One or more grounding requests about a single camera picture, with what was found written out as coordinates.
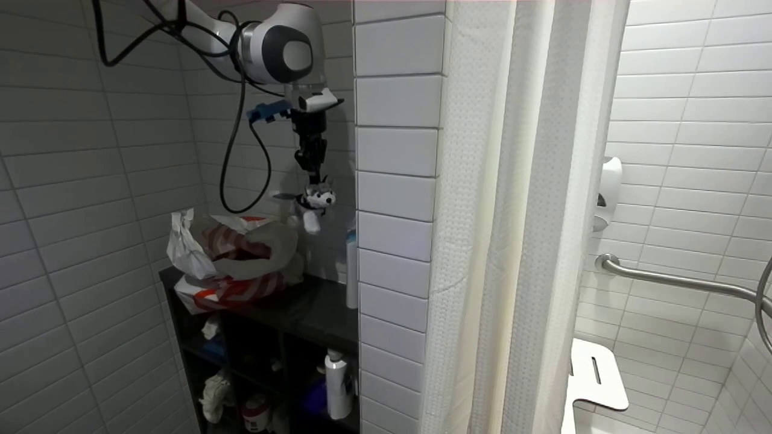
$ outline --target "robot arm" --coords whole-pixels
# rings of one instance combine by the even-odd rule
[[[255,85],[285,85],[295,111],[316,112],[341,102],[325,86],[320,26],[307,5],[281,2],[266,21],[211,18],[190,0],[144,0],[150,18],[184,21],[181,39],[210,58],[225,76]]]

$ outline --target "black shelf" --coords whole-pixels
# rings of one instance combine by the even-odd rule
[[[225,358],[202,349],[199,327],[208,316],[190,316],[179,302],[174,285],[181,272],[167,267],[160,272],[181,357],[187,374],[192,401],[202,390],[202,381],[218,372],[232,375],[237,407],[254,392],[263,392],[278,410],[290,414],[290,434],[353,434],[359,431],[359,411],[348,420],[327,420],[301,411],[307,385],[318,379],[325,349],[341,349],[350,357],[354,372],[357,358],[357,314],[344,309],[344,286],[318,278],[304,278],[301,285],[287,286],[268,302],[239,311],[219,311]],[[210,426],[202,414],[199,431],[243,431],[239,411]]]

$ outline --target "metal grab bar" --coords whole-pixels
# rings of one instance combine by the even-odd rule
[[[684,286],[684,290],[727,294],[727,297],[735,297],[735,298],[746,298],[746,302],[756,304],[756,290],[747,290],[741,285],[707,282],[707,280],[692,280],[692,278],[652,272],[652,269],[635,269],[635,267],[625,267],[617,256],[607,256],[607,252],[600,252],[595,257],[595,263],[597,263],[597,267],[602,267],[607,272],[625,275],[631,280],[648,280],[648,282],[659,282],[659,285],[675,285],[675,286]],[[762,311],[768,316],[772,316],[772,298],[769,297],[764,297]]]

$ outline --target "grab bar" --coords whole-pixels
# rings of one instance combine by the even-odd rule
[[[654,272],[654,269],[636,269],[636,267],[625,267],[617,256],[600,252],[595,257],[597,267],[625,275],[631,280],[647,280],[647,282],[659,282],[659,285],[675,285],[684,290],[699,290],[699,292],[711,292],[711,294],[727,294],[735,298],[746,298],[756,304],[756,290],[741,286],[741,285],[727,285],[727,282],[707,282],[707,280],[692,280],[692,278],[681,278],[681,275],[666,275],[666,272]],[[772,316],[772,298],[764,297],[762,311]]]

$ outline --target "white shower curtain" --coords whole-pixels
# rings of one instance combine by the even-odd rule
[[[423,434],[558,431],[628,0],[450,0]]]

